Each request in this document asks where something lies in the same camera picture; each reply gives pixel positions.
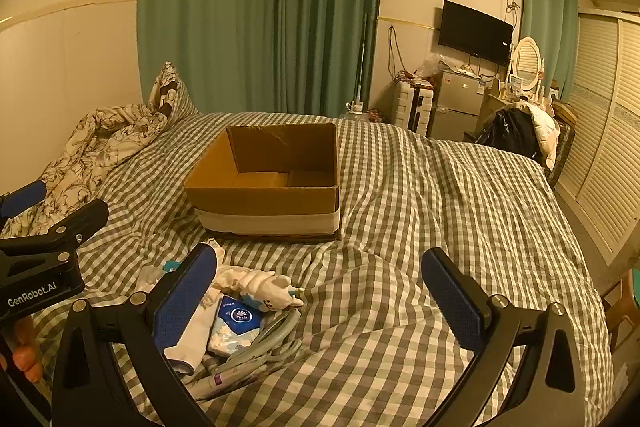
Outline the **person's left hand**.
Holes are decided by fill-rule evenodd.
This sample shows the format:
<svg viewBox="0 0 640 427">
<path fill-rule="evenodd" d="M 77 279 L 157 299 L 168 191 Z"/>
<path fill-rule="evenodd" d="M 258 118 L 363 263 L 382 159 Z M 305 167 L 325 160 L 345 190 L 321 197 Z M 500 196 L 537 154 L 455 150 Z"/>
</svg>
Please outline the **person's left hand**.
<svg viewBox="0 0 640 427">
<path fill-rule="evenodd" d="M 43 367 L 35 333 L 34 320 L 30 315 L 22 317 L 11 326 L 1 329 L 3 339 L 8 340 L 14 365 L 33 384 L 42 380 Z"/>
</svg>

